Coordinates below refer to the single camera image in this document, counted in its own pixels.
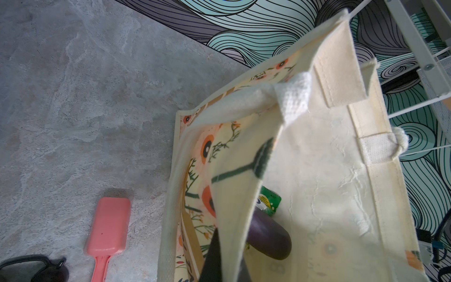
bolt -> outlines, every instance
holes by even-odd
[[[424,66],[424,70],[432,70],[434,68],[433,64],[427,64]]]

black sunglasses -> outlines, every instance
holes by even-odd
[[[66,259],[60,260],[57,264],[53,264],[47,257],[42,255],[23,256],[9,259],[0,264],[0,270],[12,264],[20,264],[25,262],[41,261],[45,264],[32,278],[31,282],[67,282],[69,279],[69,271],[64,266]],[[0,282],[7,282],[6,278],[0,274]]]

gray countertop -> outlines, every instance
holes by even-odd
[[[155,281],[177,110],[248,68],[114,0],[3,1],[0,260],[83,253],[102,196],[132,201],[107,282]]]

canvas bag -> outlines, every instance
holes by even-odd
[[[346,10],[176,116],[158,281],[197,281],[219,231],[223,281],[428,281],[375,60]],[[282,197],[282,261],[244,251],[262,183]]]

wallpaper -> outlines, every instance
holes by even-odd
[[[253,67],[282,53],[304,34],[339,10],[352,10],[361,0],[117,0],[130,8]],[[423,11],[411,16],[424,38],[435,29]],[[383,0],[373,0],[350,22],[359,62],[376,57],[380,82],[416,63]],[[433,52],[443,49],[440,39],[428,43]],[[393,113],[427,99],[419,79],[384,94],[387,112]],[[390,120],[409,136],[410,147],[401,156],[415,227],[431,232],[443,244],[436,249],[436,265],[426,266],[432,281],[451,266],[451,148],[429,106]]]

